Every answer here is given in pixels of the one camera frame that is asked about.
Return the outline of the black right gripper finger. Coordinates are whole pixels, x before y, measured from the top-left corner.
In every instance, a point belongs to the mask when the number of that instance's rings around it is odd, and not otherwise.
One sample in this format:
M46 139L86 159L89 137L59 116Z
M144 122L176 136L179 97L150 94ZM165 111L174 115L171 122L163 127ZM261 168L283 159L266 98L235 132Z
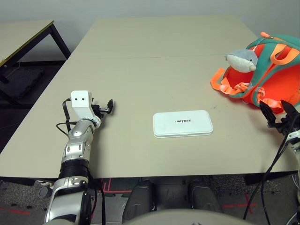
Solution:
M282 107L286 113L286 116L283 117L281 119L281 121L283 123L292 123L293 120L296 118L296 116L298 115L298 111L295 109L295 107L289 103L289 102L286 102L284 100L281 100L281 103L282 103Z
M268 127L275 127L276 126L276 117L273 114L271 108L263 101L260 101L259 107L261 112L263 113L264 117L267 120Z

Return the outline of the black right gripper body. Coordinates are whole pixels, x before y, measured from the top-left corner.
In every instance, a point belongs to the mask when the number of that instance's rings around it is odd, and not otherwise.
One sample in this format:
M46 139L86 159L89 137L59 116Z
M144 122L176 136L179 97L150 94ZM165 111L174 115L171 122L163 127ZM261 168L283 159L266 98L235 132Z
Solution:
M269 122L269 128L275 128L282 135L286 135L300 129L300 119L294 123L293 120L288 119L281 119L280 122Z

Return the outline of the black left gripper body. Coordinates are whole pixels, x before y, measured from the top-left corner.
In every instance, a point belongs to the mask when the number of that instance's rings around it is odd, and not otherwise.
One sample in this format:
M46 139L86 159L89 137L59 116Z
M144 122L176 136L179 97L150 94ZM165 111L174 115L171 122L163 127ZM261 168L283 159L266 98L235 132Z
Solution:
M98 118L103 118L104 114L107 113L107 110L100 108L99 105L91 105L91 108Z

